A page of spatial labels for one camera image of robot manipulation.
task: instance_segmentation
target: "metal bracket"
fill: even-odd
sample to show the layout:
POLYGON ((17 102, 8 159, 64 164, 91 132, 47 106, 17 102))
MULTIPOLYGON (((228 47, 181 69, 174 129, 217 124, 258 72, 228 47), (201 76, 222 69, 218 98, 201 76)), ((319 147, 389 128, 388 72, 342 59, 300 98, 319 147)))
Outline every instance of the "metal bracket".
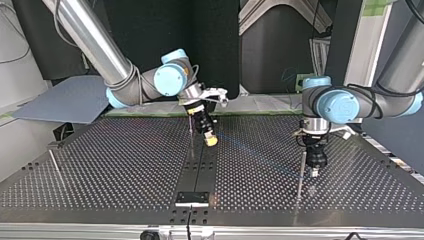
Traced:
MULTIPOLYGON (((294 8, 312 25, 317 2, 318 0, 249 0, 239 14, 239 35, 243 35, 262 15, 278 5, 287 5, 294 8)), ((320 5, 315 19, 315 29, 322 33, 331 24, 330 17, 320 5)))
POLYGON ((179 192, 176 207, 209 207, 208 192, 179 192))

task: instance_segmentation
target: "optical breadboard table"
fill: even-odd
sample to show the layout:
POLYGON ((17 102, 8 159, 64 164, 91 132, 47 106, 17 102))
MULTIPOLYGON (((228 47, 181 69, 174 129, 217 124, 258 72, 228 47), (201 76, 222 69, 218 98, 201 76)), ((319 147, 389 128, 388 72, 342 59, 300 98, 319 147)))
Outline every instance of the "optical breadboard table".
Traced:
POLYGON ((52 151, 56 165, 46 153, 0 184, 0 222, 424 228, 424 186, 359 136, 330 137, 298 199, 300 119, 220 116, 211 148, 187 118, 100 119, 52 151), (176 207, 181 192, 209 206, 176 207))

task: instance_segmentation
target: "black cable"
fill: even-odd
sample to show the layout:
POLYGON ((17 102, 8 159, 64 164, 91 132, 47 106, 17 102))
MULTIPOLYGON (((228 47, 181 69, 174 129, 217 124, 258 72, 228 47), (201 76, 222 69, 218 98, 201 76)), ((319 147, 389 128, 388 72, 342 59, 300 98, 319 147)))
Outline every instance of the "black cable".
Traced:
POLYGON ((186 225, 188 240, 191 240, 191 230, 190 230, 191 210, 192 210, 192 207, 190 207, 190 213, 188 214, 187 225, 186 225))
POLYGON ((411 10, 412 14, 420 21, 422 24, 424 24, 424 17, 420 14, 417 7, 414 5, 412 0, 405 0, 406 5, 408 5, 409 10, 411 10))
POLYGON ((387 97, 412 97, 417 95, 418 93, 424 91, 424 87, 418 89, 415 92, 410 92, 410 93, 398 93, 398 92, 393 92, 390 91, 389 89, 386 89, 385 87, 383 87, 379 82, 377 82, 377 86, 380 88, 381 91, 379 91, 378 93, 383 95, 383 96, 387 96, 387 97))
POLYGON ((366 238, 359 236, 357 232, 350 233, 345 240, 351 240, 353 237, 357 237, 359 240, 367 240, 366 238))
POLYGON ((369 87, 364 87, 361 85, 357 85, 357 84, 348 84, 347 88, 352 90, 352 91, 356 91, 362 95, 364 95, 366 98, 368 98, 368 100, 371 101, 372 106, 371 106, 371 111, 370 113, 366 116, 366 118, 371 117, 372 115, 374 115, 375 109, 378 109, 380 116, 376 117, 376 119, 382 119, 384 117, 384 113, 383 113, 383 109, 381 108, 380 104, 378 104, 377 100, 376 100, 376 95, 375 95, 375 91, 369 87), (369 93, 371 93, 371 96, 368 96, 368 94, 363 90, 368 91, 369 93))
POLYGON ((311 47, 312 64, 314 65, 315 70, 317 71, 317 75, 318 75, 318 66, 317 66, 317 63, 315 61, 314 38, 315 38, 315 22, 317 20, 319 5, 320 5, 320 0, 317 1, 317 5, 315 6, 314 19, 312 20, 312 34, 311 34, 311 39, 312 39, 312 44, 311 44, 312 45, 312 47, 311 47))
POLYGON ((11 62, 19 61, 19 60, 25 58, 26 56, 28 56, 28 54, 30 53, 30 51, 31 51, 31 49, 28 46, 26 52, 22 56, 17 57, 15 59, 10 59, 10 60, 7 60, 7 61, 2 61, 2 62, 0 62, 0 64, 5 64, 5 63, 11 63, 11 62))
MULTIPOLYGON (((14 11, 14 9, 11 6, 9 6, 7 4, 4 4, 4 3, 1 4, 0 6, 6 7, 7 9, 9 9, 11 12, 13 12, 16 15, 16 12, 14 11)), ((3 17, 6 18, 7 22, 9 22, 9 24, 12 26, 13 30, 16 31, 16 33, 22 38, 22 40, 26 41, 24 34, 21 33, 18 30, 18 28, 15 26, 15 24, 13 24, 13 22, 9 19, 9 17, 2 10, 0 10, 0 13, 1 13, 1 15, 3 15, 3 17)), ((30 53, 30 51, 31 51, 31 48, 28 45, 25 53, 22 54, 20 57, 17 57, 17 58, 14 58, 14 59, 10 59, 10 60, 6 60, 6 61, 1 61, 0 64, 6 64, 6 63, 11 63, 11 62, 19 61, 19 60, 25 58, 26 56, 28 56, 28 54, 30 53)))
POLYGON ((61 0, 56 0, 55 6, 54 6, 54 12, 53 12, 54 28, 56 29, 56 32, 59 35, 59 37, 62 38, 62 40, 64 42, 66 42, 68 45, 70 45, 72 47, 78 48, 78 46, 76 44, 74 44, 71 41, 69 41, 68 39, 66 39, 66 37, 62 34, 62 31, 60 31, 60 27, 59 27, 59 7, 60 7, 60 1, 61 0))

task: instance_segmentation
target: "blue joint cap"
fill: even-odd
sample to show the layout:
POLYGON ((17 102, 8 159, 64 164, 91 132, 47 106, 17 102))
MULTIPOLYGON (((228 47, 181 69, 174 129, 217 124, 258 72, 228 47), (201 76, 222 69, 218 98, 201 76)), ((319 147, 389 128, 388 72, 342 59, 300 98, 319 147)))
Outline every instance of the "blue joint cap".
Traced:
POLYGON ((318 99, 316 110, 318 115, 329 122, 345 124, 358 116, 360 105, 352 93, 345 90, 332 90, 318 99))
POLYGON ((109 100, 110 105, 114 108, 126 108, 129 107, 128 105, 123 104, 121 101, 119 101, 115 95, 113 95, 113 92, 110 90, 110 88, 106 89, 106 97, 109 100))
POLYGON ((422 101, 423 93, 417 93, 417 95, 415 95, 414 101, 412 102, 411 106, 409 106, 408 110, 406 110, 406 112, 402 113, 398 117, 408 116, 417 113, 423 105, 422 101))
POLYGON ((153 80, 160 94, 175 96, 186 87, 187 75, 180 65, 167 63, 156 70, 153 80))
POLYGON ((321 86, 331 86, 331 78, 328 76, 317 76, 310 77, 303 81, 303 89, 321 87, 321 86))
POLYGON ((183 49, 177 49, 173 52, 163 55, 161 57, 161 61, 162 61, 162 64, 166 64, 172 60, 179 59, 179 58, 188 58, 187 54, 185 53, 183 49))

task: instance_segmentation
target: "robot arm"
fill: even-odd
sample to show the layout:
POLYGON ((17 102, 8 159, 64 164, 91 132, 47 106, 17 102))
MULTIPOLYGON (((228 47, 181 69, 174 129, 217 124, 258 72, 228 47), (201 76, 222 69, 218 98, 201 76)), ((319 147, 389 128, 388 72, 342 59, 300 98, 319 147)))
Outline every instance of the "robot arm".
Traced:
POLYGON ((161 96, 178 96, 181 105, 195 119, 196 129, 204 135, 207 145, 216 144, 206 101, 209 97, 217 96, 218 101, 226 105, 227 91, 204 89, 199 85, 196 78, 198 69, 193 69, 184 50, 162 56, 162 66, 140 73, 124 57, 86 0, 43 2, 104 78, 108 87, 106 95, 113 107, 134 106, 161 96))
MULTIPOLYGON (((419 11, 424 13, 424 4, 419 11)), ((413 17, 373 88, 336 87, 331 85, 329 77, 304 81, 304 119, 300 128, 307 165, 315 172, 327 165, 324 147, 332 124, 346 124, 356 118, 402 117, 418 112, 424 90, 423 42, 424 24, 413 17)))

